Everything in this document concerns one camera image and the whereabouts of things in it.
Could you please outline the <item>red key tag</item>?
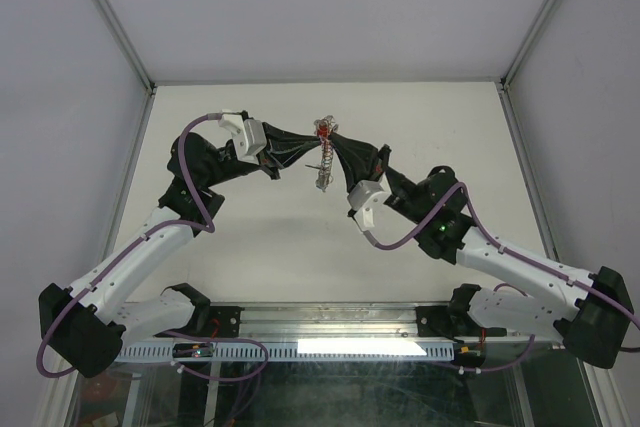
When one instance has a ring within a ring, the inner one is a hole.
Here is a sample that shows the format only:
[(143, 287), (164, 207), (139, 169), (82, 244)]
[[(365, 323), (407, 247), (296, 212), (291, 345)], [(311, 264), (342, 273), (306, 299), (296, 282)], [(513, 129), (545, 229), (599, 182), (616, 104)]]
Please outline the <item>red key tag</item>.
[(332, 131), (332, 127), (330, 123), (327, 122), (319, 122), (316, 125), (316, 135), (322, 140), (326, 141)]

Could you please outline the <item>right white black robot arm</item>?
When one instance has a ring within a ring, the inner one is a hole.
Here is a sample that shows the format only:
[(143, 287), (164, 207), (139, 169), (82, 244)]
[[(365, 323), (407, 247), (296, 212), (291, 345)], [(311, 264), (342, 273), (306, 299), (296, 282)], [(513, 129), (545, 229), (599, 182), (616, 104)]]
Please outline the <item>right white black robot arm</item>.
[(614, 366), (629, 327), (639, 323), (617, 271), (571, 267), (490, 233), (449, 166), (415, 183), (390, 167), (388, 146), (339, 134), (329, 140), (345, 175), (349, 215), (374, 248), (394, 251), (414, 241), (432, 259), (514, 288), (512, 294), (471, 284), (455, 289), (447, 310), (452, 330), (518, 331), (558, 342), (594, 367)]

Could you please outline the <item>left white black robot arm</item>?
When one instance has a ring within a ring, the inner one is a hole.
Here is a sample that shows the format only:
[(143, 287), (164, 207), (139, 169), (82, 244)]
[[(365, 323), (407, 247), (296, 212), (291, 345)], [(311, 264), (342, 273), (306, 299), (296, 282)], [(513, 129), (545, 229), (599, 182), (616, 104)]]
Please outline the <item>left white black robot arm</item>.
[(198, 335), (208, 329), (210, 300), (182, 283), (150, 300), (130, 295), (169, 256), (199, 234), (215, 231), (222, 204), (215, 185), (253, 172), (277, 180), (321, 141), (250, 117), (246, 112), (205, 114), (174, 141), (167, 168), (173, 179), (140, 230), (84, 276), (62, 288), (50, 284), (39, 295), (42, 341), (38, 372), (51, 348), (86, 378), (105, 371), (121, 350), (157, 334)]

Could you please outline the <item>metal keyring holder with rings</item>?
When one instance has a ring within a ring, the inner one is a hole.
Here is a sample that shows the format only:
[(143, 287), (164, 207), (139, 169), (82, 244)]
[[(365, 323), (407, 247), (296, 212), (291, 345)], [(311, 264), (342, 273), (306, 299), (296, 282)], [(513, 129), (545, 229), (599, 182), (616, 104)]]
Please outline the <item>metal keyring holder with rings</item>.
[[(336, 122), (335, 118), (332, 115), (327, 115), (323, 118), (316, 119), (314, 121), (315, 135), (316, 135), (316, 125), (319, 122), (330, 123), (332, 127), (331, 134), (337, 131), (339, 128), (339, 125)], [(320, 149), (321, 149), (320, 162), (318, 165), (308, 165), (308, 168), (312, 168), (317, 171), (315, 186), (321, 192), (325, 192), (329, 187), (329, 185), (331, 184), (331, 182), (333, 181), (332, 167), (333, 167), (333, 160), (334, 160), (334, 148), (330, 140), (330, 136), (326, 141), (322, 141), (320, 138), (319, 140), (320, 140)]]

